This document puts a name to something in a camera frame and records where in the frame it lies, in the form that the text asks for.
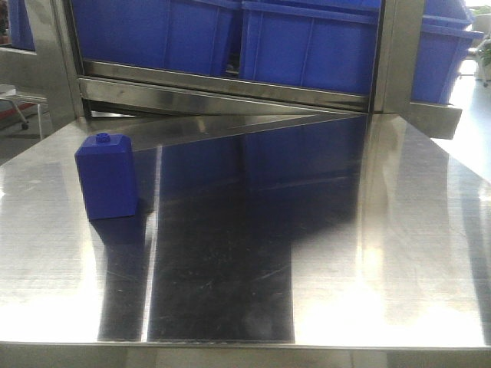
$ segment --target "bottle cap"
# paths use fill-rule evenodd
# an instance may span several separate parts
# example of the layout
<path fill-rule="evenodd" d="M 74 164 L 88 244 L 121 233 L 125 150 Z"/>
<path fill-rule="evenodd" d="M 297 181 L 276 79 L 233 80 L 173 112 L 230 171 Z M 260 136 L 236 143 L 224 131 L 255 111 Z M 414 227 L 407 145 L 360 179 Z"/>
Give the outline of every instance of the bottle cap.
<path fill-rule="evenodd" d="M 110 135 L 107 133 L 99 133 L 95 136 L 96 143 L 108 143 L 110 142 Z"/>

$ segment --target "metal rack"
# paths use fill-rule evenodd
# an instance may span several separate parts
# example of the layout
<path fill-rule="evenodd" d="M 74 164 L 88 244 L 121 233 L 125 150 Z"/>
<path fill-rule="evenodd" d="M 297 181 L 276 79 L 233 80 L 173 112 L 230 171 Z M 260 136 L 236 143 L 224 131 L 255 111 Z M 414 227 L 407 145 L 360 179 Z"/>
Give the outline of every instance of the metal rack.
<path fill-rule="evenodd" d="M 453 135 L 461 110 L 410 101 L 424 0 L 381 6 L 369 96 L 82 60 L 70 0 L 26 0 L 36 52 L 0 48 L 0 81 L 44 94 L 55 129 L 100 109 L 170 114 L 397 113 L 429 136 Z"/>

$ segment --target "blue plastic bottle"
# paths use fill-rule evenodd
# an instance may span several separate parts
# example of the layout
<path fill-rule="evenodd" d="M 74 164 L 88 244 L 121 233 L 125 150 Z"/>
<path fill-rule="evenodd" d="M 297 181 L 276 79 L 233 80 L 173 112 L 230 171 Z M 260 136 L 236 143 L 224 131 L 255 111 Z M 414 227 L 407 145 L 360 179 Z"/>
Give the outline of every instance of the blue plastic bottle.
<path fill-rule="evenodd" d="M 75 162 L 90 220 L 135 214 L 137 179 L 128 136 L 89 136 L 75 153 Z"/>

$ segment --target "metal frame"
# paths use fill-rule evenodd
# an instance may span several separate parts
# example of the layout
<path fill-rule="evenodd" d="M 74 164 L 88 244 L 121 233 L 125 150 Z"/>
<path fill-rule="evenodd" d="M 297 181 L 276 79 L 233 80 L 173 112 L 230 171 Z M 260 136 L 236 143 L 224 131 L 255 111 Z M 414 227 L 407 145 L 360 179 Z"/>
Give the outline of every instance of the metal frame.
<path fill-rule="evenodd" d="M 68 364 L 72 368 L 87 366 L 156 368 L 165 366 L 201 368 L 263 366 L 309 366 L 311 368 L 421 368 L 446 366 L 464 368 L 486 366 L 491 353 L 485 349 L 432 350 L 432 349 L 312 349 L 289 348 L 273 350 L 268 347 L 239 344 L 214 347 L 185 347 L 178 344 L 148 344 L 131 347 L 124 343 L 90 344 L 25 344 L 15 343 L 0 347 L 3 366 L 36 366 L 58 368 Z"/>
<path fill-rule="evenodd" d="M 424 0 L 382 1 L 370 96 L 82 61 L 70 0 L 25 2 L 36 52 L 0 48 L 0 62 L 28 71 L 0 73 L 0 81 L 37 93 L 44 87 L 55 129 L 88 116 L 91 100 L 136 113 L 397 113 L 438 137 L 452 136 L 460 117 L 444 105 L 410 101 Z"/>

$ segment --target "blue plastic crate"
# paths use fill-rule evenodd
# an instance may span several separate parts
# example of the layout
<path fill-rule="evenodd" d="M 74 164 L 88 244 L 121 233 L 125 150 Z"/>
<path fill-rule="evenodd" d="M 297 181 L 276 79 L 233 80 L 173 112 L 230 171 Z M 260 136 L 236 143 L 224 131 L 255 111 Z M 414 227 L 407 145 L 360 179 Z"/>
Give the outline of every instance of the blue plastic crate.
<path fill-rule="evenodd" d="M 377 17 L 243 2 L 240 77 L 368 94 Z"/>
<path fill-rule="evenodd" d="M 480 32 L 423 25 L 412 100 L 448 104 L 460 63 L 472 41 L 482 37 Z"/>
<path fill-rule="evenodd" d="M 370 2 L 358 0 L 356 2 L 342 0 L 256 0 L 268 4 L 284 6 L 295 6 L 297 8 L 308 8 L 325 10 L 327 12 L 344 12 L 348 14 L 378 16 L 380 3 L 371 5 Z"/>
<path fill-rule="evenodd" d="M 90 220 L 135 214 L 137 177 L 129 137 L 89 136 L 75 153 L 75 162 Z"/>
<path fill-rule="evenodd" d="M 14 48 L 35 49 L 24 0 L 8 0 L 8 25 Z"/>
<path fill-rule="evenodd" d="M 240 54 L 242 44 L 242 26 L 243 15 L 241 9 L 232 20 L 232 43 L 230 46 L 230 52 L 232 54 Z"/>
<path fill-rule="evenodd" d="M 463 0 L 427 0 L 423 23 L 465 29 L 474 21 L 473 13 Z"/>
<path fill-rule="evenodd" d="M 205 75 L 226 69 L 238 2 L 73 0 L 84 58 Z"/>
<path fill-rule="evenodd" d="M 288 0 L 260 0 L 264 2 L 288 2 Z M 296 0 L 305 6 L 339 6 L 345 8 L 377 8 L 381 0 Z M 424 8 L 423 23 L 465 29 L 474 21 L 474 16 L 466 7 L 464 0 L 427 0 Z"/>

